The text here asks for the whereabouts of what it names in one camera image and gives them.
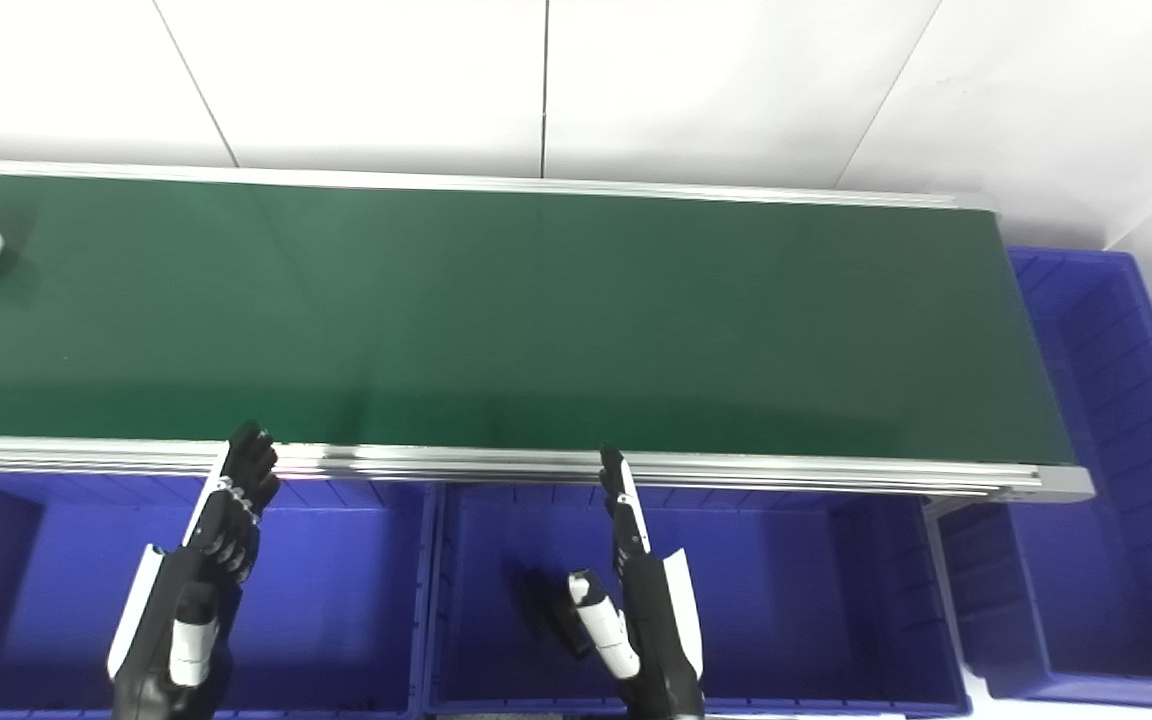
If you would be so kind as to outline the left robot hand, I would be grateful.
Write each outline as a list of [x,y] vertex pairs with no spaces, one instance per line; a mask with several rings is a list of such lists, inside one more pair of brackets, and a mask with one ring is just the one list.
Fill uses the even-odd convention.
[[273,437],[234,430],[173,550],[147,544],[111,639],[114,719],[211,719],[233,670],[230,632],[282,483]]

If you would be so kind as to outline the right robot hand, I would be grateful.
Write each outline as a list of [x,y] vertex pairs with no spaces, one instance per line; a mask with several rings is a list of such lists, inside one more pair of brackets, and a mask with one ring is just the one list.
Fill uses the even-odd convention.
[[571,609],[616,680],[628,717],[703,719],[703,638],[685,550],[658,555],[626,456],[605,445],[600,460],[622,602],[613,601],[598,573],[581,568],[566,577]]

